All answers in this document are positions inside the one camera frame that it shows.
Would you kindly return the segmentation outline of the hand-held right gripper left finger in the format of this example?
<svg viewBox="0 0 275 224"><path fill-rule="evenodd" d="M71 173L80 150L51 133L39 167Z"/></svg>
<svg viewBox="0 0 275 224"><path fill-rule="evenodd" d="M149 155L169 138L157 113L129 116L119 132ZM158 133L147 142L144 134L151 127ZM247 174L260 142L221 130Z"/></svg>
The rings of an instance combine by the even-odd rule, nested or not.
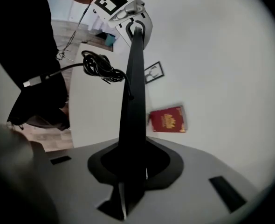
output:
<svg viewBox="0 0 275 224"><path fill-rule="evenodd" d="M31 142L34 164L60 224L122 224L97 209L110 198L113 187L99 183L88 170L88 158L116 141L48 153L41 143Z"/></svg>

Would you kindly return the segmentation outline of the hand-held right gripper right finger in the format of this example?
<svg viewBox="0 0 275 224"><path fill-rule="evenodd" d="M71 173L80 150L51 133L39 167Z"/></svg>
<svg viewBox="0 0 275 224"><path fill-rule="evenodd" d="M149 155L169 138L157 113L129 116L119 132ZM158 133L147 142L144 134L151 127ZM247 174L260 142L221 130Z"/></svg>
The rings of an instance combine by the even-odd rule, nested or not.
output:
<svg viewBox="0 0 275 224"><path fill-rule="evenodd" d="M196 148L151 137L181 155L184 170L167 189L147 191L127 224L234 224L248 214L265 196L249 180L214 155ZM246 200L230 213L210 179L222 176Z"/></svg>

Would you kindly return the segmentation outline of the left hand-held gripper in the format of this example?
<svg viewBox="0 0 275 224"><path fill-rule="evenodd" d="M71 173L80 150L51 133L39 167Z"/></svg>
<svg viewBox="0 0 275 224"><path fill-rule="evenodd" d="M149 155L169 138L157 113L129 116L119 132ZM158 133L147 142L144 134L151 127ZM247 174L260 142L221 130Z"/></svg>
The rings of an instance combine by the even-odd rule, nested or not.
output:
<svg viewBox="0 0 275 224"><path fill-rule="evenodd" d="M129 47L133 38L133 23L137 20L137 24L142 29L144 49L146 48L153 23L142 0L93 0L91 5L104 22L122 22L116 26L116 30Z"/></svg>

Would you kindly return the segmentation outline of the teal bin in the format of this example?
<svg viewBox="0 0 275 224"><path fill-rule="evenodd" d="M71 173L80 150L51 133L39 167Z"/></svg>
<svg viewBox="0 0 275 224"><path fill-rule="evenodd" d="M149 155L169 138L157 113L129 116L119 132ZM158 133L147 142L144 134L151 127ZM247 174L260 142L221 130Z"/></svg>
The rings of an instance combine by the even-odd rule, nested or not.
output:
<svg viewBox="0 0 275 224"><path fill-rule="evenodd" d="M105 39L105 45L108 47L112 47L115 42L115 36L111 34L107 34L107 37Z"/></svg>

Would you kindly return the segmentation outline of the black framed deer picture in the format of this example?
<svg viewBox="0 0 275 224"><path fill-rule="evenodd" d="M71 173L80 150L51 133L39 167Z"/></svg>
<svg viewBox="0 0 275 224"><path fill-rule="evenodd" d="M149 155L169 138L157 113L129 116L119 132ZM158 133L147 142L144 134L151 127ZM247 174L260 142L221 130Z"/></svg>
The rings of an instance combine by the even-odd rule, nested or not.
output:
<svg viewBox="0 0 275 224"><path fill-rule="evenodd" d="M155 64L144 70L144 79L146 84L153 82L154 80L157 80L164 75L165 74L160 61L156 62Z"/></svg>

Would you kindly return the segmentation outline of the red hardcover book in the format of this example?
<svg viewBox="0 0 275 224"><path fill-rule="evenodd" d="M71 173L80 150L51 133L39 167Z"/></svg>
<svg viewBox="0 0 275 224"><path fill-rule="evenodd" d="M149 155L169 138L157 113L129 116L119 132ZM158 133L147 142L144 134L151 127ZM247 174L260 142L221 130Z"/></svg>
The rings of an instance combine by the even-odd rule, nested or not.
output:
<svg viewBox="0 0 275 224"><path fill-rule="evenodd" d="M150 112L153 132L185 133L187 131L186 114L183 106L155 110Z"/></svg>

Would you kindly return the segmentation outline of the person's black shirt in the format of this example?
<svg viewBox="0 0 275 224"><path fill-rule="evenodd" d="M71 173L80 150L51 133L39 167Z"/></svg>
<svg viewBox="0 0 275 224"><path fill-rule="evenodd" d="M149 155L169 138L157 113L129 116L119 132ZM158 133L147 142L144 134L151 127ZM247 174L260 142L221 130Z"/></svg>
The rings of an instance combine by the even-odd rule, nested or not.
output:
<svg viewBox="0 0 275 224"><path fill-rule="evenodd" d="M56 54L47 0L0 0L0 64L21 90L8 116L12 124L69 128L62 74L34 86L23 85L36 76L56 73L60 69Z"/></svg>

